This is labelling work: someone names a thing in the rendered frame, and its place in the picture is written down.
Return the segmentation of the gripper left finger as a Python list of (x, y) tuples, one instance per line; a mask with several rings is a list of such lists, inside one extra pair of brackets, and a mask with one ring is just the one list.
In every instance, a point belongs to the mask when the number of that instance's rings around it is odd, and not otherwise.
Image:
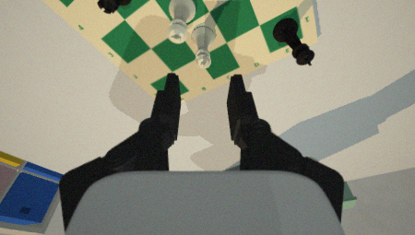
[(150, 118), (140, 123), (136, 133), (104, 157), (62, 176), (59, 191), (65, 231), (82, 196), (96, 181), (121, 172), (169, 170), (168, 148), (177, 141), (180, 110), (179, 76), (168, 73), (164, 90), (157, 91)]

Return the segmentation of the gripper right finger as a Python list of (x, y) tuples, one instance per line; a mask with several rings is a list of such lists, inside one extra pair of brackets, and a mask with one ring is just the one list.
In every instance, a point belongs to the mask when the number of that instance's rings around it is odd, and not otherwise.
[(271, 132), (258, 118), (251, 91), (242, 75), (231, 76), (227, 98), (231, 141), (241, 149), (240, 170), (281, 170), (306, 176), (324, 191), (341, 224), (344, 179), (339, 172), (308, 157)]

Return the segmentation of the green and cream chessboard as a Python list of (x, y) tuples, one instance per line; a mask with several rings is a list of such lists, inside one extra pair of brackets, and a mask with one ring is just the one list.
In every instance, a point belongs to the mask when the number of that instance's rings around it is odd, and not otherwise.
[[(106, 14), (99, 0), (42, 0), (87, 41), (155, 99), (168, 73), (179, 76), (181, 103), (246, 75), (292, 52), (273, 37), (284, 18), (298, 24), (301, 43), (318, 42), (312, 0), (193, 0), (196, 14), (187, 38), (172, 43), (166, 30), (173, 20), (171, 0), (132, 0)], [(196, 67), (192, 31), (207, 26), (215, 40), (209, 68)]]

